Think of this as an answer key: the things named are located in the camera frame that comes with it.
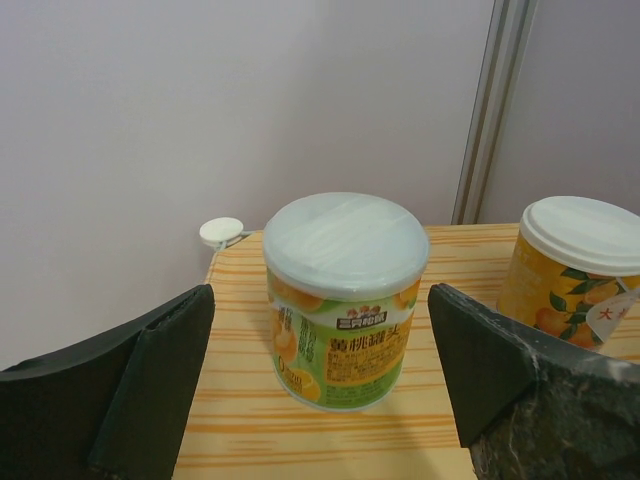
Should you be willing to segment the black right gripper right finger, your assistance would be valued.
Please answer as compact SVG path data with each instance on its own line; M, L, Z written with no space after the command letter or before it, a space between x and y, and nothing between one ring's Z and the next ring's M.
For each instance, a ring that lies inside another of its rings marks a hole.
M427 305L459 442L479 479L636 479L639 367L447 284Z

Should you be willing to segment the yellow jar white lid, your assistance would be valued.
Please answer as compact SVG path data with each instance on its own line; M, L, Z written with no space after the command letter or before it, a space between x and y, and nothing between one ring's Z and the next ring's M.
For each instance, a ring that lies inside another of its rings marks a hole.
M576 196L524 210L499 313L599 350L638 299L638 215Z

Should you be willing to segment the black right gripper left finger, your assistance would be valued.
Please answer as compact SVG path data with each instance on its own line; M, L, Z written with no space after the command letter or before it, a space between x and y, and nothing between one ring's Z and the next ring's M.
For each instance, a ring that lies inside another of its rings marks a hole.
M169 479L215 312L210 285L1 373L4 479Z

